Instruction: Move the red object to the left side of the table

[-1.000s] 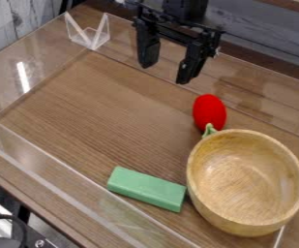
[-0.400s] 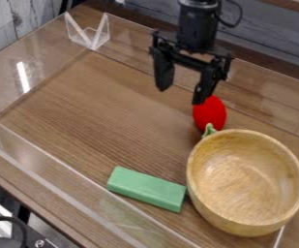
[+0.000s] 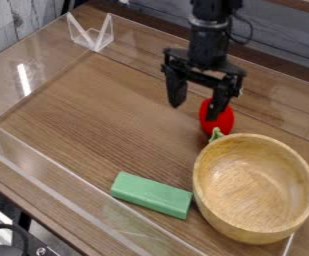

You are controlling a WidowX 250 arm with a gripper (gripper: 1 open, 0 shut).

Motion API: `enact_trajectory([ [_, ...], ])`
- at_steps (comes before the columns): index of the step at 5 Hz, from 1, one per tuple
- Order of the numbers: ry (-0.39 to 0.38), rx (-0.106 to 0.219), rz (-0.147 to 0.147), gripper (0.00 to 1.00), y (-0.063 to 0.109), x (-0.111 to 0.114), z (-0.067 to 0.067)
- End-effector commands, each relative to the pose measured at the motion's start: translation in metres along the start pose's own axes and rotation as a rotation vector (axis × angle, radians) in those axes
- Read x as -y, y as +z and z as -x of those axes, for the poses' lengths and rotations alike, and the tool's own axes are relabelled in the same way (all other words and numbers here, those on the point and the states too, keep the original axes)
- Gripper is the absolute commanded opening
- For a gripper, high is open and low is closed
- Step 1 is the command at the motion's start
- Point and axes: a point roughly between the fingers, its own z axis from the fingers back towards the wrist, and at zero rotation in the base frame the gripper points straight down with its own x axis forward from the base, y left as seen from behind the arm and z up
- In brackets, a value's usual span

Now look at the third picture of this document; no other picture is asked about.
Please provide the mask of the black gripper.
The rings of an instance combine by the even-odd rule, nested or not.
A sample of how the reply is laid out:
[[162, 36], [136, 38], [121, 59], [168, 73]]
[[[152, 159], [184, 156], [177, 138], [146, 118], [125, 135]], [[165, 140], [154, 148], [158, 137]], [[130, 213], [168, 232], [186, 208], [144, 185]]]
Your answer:
[[186, 100], [188, 81], [208, 88], [216, 88], [208, 105], [207, 120], [213, 121], [225, 111], [232, 97], [239, 97], [248, 73], [228, 61], [217, 60], [212, 65], [200, 65], [188, 57], [182, 48], [164, 49], [162, 73], [166, 75], [166, 90], [170, 105], [177, 108]]

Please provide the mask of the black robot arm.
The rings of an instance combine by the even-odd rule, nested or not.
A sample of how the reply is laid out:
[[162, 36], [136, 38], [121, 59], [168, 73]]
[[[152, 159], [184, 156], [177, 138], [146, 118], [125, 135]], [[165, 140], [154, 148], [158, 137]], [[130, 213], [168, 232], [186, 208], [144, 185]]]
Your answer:
[[240, 96], [247, 76], [247, 71], [228, 60], [233, 18], [243, 0], [192, 0], [192, 6], [189, 48], [164, 49], [161, 71], [174, 108], [186, 100], [189, 81], [213, 90], [205, 119], [215, 121], [231, 99]]

